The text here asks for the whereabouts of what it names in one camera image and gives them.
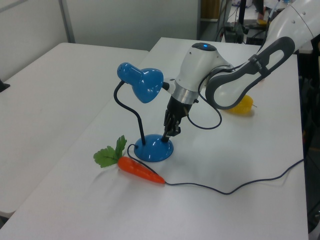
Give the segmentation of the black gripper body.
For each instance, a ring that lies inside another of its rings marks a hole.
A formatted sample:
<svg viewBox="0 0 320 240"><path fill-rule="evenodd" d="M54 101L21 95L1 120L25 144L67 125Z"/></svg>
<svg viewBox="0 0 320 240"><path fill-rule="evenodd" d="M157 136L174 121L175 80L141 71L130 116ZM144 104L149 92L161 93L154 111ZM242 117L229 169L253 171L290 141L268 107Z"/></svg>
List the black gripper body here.
<svg viewBox="0 0 320 240"><path fill-rule="evenodd" d="M173 120L174 123L181 123L182 118L188 115L192 106L192 104L181 103L171 96L165 111L165 122L169 123Z"/></svg>

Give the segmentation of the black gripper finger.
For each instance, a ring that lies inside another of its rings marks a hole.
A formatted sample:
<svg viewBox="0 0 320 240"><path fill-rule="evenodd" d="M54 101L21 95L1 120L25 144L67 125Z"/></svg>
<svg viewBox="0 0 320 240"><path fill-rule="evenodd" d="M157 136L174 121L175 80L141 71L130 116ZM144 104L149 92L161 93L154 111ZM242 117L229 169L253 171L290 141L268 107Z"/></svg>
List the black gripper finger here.
<svg viewBox="0 0 320 240"><path fill-rule="evenodd" d="M174 120L172 123L172 131L171 131L171 136L175 137L181 133L181 127L180 127L180 121L179 120Z"/></svg>
<svg viewBox="0 0 320 240"><path fill-rule="evenodd" d="M168 109L165 111L165 116L164 116L164 133L162 135L161 141L163 143L167 143L169 141L170 136L168 133L171 133L172 130L174 129L174 126L176 124L176 118L175 115L172 114Z"/></svg>

